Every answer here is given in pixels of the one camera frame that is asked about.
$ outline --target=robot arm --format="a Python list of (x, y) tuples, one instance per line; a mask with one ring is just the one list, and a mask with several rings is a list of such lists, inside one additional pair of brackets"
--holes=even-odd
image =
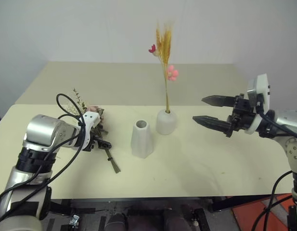
[[(59, 148), (55, 147), (59, 144), (64, 142), (63, 147), (90, 151), (94, 142), (97, 141), (99, 147), (111, 148), (110, 143), (102, 141), (90, 133), (91, 128), (100, 122), (99, 114), (86, 112), (83, 118), (85, 134), (80, 133), (80, 126), (73, 126), (60, 119), (45, 115), (37, 115), (30, 121), (24, 136), (23, 148), (6, 185), (6, 189), (14, 189), (0, 197), (0, 217), (51, 178), (52, 166), (59, 151)], [(85, 140), (80, 147), (83, 136), (85, 136)], [(46, 186), (1, 221), (0, 231), (41, 231), (39, 220), (46, 217), (50, 201), (51, 188)]]
[[(228, 116), (227, 121), (206, 115), (193, 116), (193, 120), (209, 129), (221, 131), (227, 137), (233, 131), (243, 129), (247, 134), (256, 131), (263, 138), (277, 141), (283, 147), (293, 172), (292, 195), (297, 205), (297, 111), (276, 112), (269, 109), (270, 86), (266, 75), (251, 80), (247, 93), (249, 99), (244, 99), (243, 94), (235, 97), (213, 95), (202, 99), (212, 106), (233, 107), (232, 115)], [(293, 221), (296, 223), (294, 230), (297, 230), (297, 206), (289, 216), (293, 214)]]

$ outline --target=white ceramic vase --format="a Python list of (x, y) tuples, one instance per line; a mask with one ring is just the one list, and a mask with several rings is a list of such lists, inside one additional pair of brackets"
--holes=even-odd
[(166, 113), (165, 110), (161, 110), (157, 115), (156, 130), (161, 135), (168, 135), (175, 130), (176, 123), (177, 118), (174, 112)]
[(133, 125), (131, 148), (132, 154), (140, 158), (146, 158), (154, 151), (150, 126), (145, 120), (138, 120)]

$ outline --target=wire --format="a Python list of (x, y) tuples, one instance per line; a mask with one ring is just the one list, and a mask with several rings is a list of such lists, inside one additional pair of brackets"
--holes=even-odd
[(284, 178), (286, 177), (287, 175), (291, 174), (292, 171), (288, 171), (286, 173), (284, 173), (282, 176), (280, 176), (277, 181), (274, 183), (274, 186), (272, 188), (272, 192), (271, 192), (271, 196), (270, 196), (270, 200), (269, 200), (269, 204), (268, 204), (268, 207), (267, 207), (267, 213), (266, 213), (266, 216), (265, 216), (265, 221), (264, 221), (264, 228), (263, 230), (266, 231), (266, 228), (267, 228), (267, 223), (268, 223), (268, 218), (269, 218), (269, 212), (270, 212), (270, 209), (271, 209), (271, 205), (273, 203), (273, 199), (274, 199), (274, 194), (275, 194), (275, 190), (278, 186), (278, 183)]
[[(65, 98), (67, 98), (73, 105), (74, 107), (77, 109), (78, 113), (79, 113), (79, 118), (77, 118), (76, 115), (73, 115), (69, 112), (67, 112), (60, 104), (59, 102), (59, 97), (60, 96), (64, 96)], [(58, 94), (56, 96), (56, 103), (57, 105), (64, 111), (66, 112), (65, 115), (63, 115), (62, 117), (64, 116), (71, 116), (73, 118), (76, 118), (78, 123), (79, 123), (79, 126), (81, 127), (80, 129), (80, 133), (77, 135), (77, 136), (74, 136), (73, 138), (75, 139), (76, 137), (81, 137), (81, 141), (80, 141), (80, 145), (79, 145), (79, 148), (77, 149), (75, 155), (71, 158), (71, 160), (54, 176), (52, 177), (51, 179), (45, 181), (44, 183), (41, 183), (39, 185), (39, 187), (37, 187), (31, 194), (29, 194), (28, 196), (26, 196), (25, 198), (23, 198), (21, 201), (19, 201), (17, 203), (17, 205), (15, 207), (13, 207), (12, 209), (8, 210), (4, 215), (2, 215), (0, 217), (0, 222), (3, 221), (4, 219), (6, 219), (10, 214), (12, 214), (15, 210), (17, 210), (20, 206), (22, 206), (28, 199), (30, 199), (31, 197), (33, 197), (34, 195), (36, 195), (39, 191), (41, 191), (42, 189), (44, 189), (48, 184), (50, 184), (52, 181), (54, 181), (57, 177), (59, 177), (71, 164), (72, 162), (76, 159), (76, 157), (78, 156), (78, 154), (80, 153), (81, 149), (82, 149), (82, 146), (84, 144), (84, 141), (85, 141), (85, 134), (86, 134), (86, 129), (85, 129), (85, 122), (84, 122), (84, 118), (83, 118), (83, 114), (81, 113), (79, 107), (76, 105), (76, 103), (67, 95), (65, 94)]]
[[(291, 199), (292, 197), (293, 197), (293, 196), (290, 195), (290, 196), (287, 196), (287, 197), (281, 199), (280, 201), (277, 201), (277, 202), (273, 203), (273, 204), (271, 205), (271, 208), (277, 206), (278, 204), (280, 204), (280, 203), (282, 203), (282, 202), (284, 202), (284, 201), (287, 201), (288, 199)], [(261, 219), (267, 212), (268, 212), (268, 208), (265, 208), (264, 211), (261, 212), (261, 213), (259, 214), (259, 216), (256, 218), (256, 220), (255, 220), (254, 223), (253, 223), (253, 226), (252, 226), (251, 231), (255, 231), (256, 226), (258, 225), (258, 222), (260, 221), (260, 219)]]
[(283, 132), (286, 132), (287, 134), (297, 138), (297, 133), (293, 132), (291, 129), (282, 126), (280, 124), (277, 124), (276, 122), (274, 122), (273, 120), (271, 120), (267, 115), (265, 115), (262, 111), (260, 111), (258, 113), (260, 115), (260, 117), (262, 117), (266, 122), (270, 123), (271, 125), (275, 126), (276, 128), (280, 129)]
[[(74, 140), (74, 139), (77, 138), (77, 137), (79, 137), (79, 134), (76, 135), (76, 136), (74, 136), (74, 137), (71, 137), (70, 139), (65, 140), (64, 142), (62, 142), (62, 143), (56, 145), (55, 147), (53, 147), (53, 148), (48, 152), (48, 154), (45, 156), (44, 161), (46, 161), (46, 160), (49, 158), (49, 156), (50, 156), (56, 149), (58, 149), (59, 147), (63, 146), (65, 143), (68, 143), (68, 142)], [(28, 184), (28, 183), (30, 183), (31, 181), (33, 181), (33, 180), (38, 176), (38, 174), (41, 172), (42, 168), (43, 168), (43, 166), (40, 166), (40, 167), (38, 168), (37, 172), (36, 172), (30, 179), (28, 179), (28, 180), (26, 180), (26, 181), (23, 181), (23, 182), (21, 182), (21, 183), (15, 184), (14, 186), (12, 186), (12, 187), (6, 189), (5, 191), (3, 191), (3, 192), (0, 194), (0, 202), (1, 202), (2, 197), (3, 197), (5, 194), (7, 194), (8, 192), (10, 192), (11, 190), (15, 190), (15, 189), (17, 189), (17, 188), (20, 188), (21, 186), (23, 186), (23, 185), (25, 185), (25, 184)]]

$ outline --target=red flower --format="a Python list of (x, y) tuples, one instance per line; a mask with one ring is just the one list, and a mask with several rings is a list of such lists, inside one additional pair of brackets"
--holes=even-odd
[(156, 51), (156, 46), (153, 44), (152, 48), (148, 50), (150, 53), (154, 53)]

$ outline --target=beige table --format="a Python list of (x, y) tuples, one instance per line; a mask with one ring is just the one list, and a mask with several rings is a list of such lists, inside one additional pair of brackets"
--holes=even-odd
[[(81, 152), (53, 183), (52, 198), (187, 197), (269, 194), (275, 180), (289, 170), (282, 148), (257, 134), (235, 132), (229, 139), (196, 124), (193, 115), (226, 119), (230, 108), (173, 106), (178, 127), (171, 134), (156, 133), (160, 106), (105, 105), (106, 137), (121, 172), (115, 174), (102, 150)], [(0, 122), (0, 193), (17, 161), (22, 138), (36, 114), (57, 117), (56, 105), (17, 104)], [(146, 159), (131, 155), (132, 125), (137, 119), (151, 124), (155, 151)], [(75, 151), (62, 148), (54, 164), (58, 172)], [(289, 193), (292, 179), (282, 180), (277, 193)]]

